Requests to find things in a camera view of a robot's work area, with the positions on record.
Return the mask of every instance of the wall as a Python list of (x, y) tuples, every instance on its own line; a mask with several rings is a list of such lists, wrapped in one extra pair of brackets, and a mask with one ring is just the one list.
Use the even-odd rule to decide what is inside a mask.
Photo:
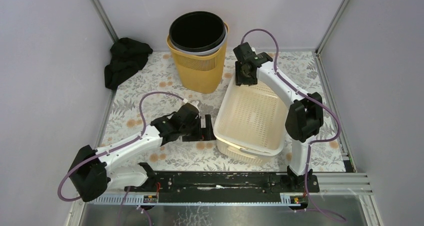
[(0, 225), (63, 225), (57, 185), (97, 139), (112, 41), (90, 0), (0, 0), (0, 18)]
[[(100, 0), (119, 37), (131, 37), (168, 51), (171, 23), (191, 11), (219, 15), (230, 29), (228, 47), (254, 28), (269, 30), (282, 49), (315, 49), (342, 0)], [(258, 49), (272, 49), (263, 33), (249, 36)]]
[(322, 53), (385, 225), (421, 225), (423, 0), (351, 0)]

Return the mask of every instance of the gray floor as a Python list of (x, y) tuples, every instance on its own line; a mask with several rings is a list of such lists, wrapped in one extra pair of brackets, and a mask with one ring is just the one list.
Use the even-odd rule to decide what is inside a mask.
[[(366, 225), (360, 201), (354, 195), (313, 197), (323, 209), (334, 210), (348, 220), (344, 225)], [(118, 205), (87, 204), (82, 225), (115, 226)], [(293, 213), (278, 206), (156, 206), (148, 211), (153, 225), (340, 225), (318, 212)], [(148, 225), (145, 214), (124, 206), (121, 225)]]

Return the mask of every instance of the black cloth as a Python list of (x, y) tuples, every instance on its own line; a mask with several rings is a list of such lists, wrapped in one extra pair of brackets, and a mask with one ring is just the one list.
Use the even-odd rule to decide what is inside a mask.
[(146, 43), (121, 38), (113, 44), (110, 52), (112, 59), (104, 68), (104, 85), (116, 90), (122, 82), (145, 67), (153, 50)]

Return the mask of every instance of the yellow bin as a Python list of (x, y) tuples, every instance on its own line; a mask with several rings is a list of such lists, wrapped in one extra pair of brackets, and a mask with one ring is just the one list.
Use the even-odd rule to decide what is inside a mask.
[(223, 76), (227, 41), (215, 53), (208, 56), (194, 56), (177, 51), (172, 46), (169, 36), (166, 43), (171, 50), (182, 85), (200, 93), (214, 92)]

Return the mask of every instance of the floral tablecloth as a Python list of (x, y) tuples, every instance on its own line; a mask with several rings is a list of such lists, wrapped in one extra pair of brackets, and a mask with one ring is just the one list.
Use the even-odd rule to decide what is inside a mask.
[[(168, 91), (189, 101), (199, 100), (201, 116), (204, 118), (205, 114), (211, 114), (214, 122), (234, 73), (235, 61), (233, 52), (228, 51), (220, 85), (211, 94), (201, 94), (182, 86), (170, 53), (153, 53), (143, 70), (119, 86), (113, 99), (101, 146), (108, 146), (142, 130), (139, 102), (144, 94), (152, 91)], [(299, 86), (324, 95), (312, 52), (281, 52), (278, 66)], [(157, 117), (176, 111), (181, 105), (181, 101), (175, 97), (152, 95), (145, 99), (142, 108), (149, 123)], [(324, 126), (318, 138), (329, 138), (334, 135), (334, 130), (329, 114), (324, 112)], [(288, 135), (285, 142), (284, 150), (263, 166), (249, 165), (221, 154), (215, 141), (182, 142), (181, 140), (168, 143), (156, 150), (146, 151), (127, 164), (148, 162), (153, 170), (286, 171), (292, 158), (291, 139)], [(345, 167), (338, 143), (333, 141), (315, 144), (311, 154), (311, 165), (314, 171), (344, 172)]]

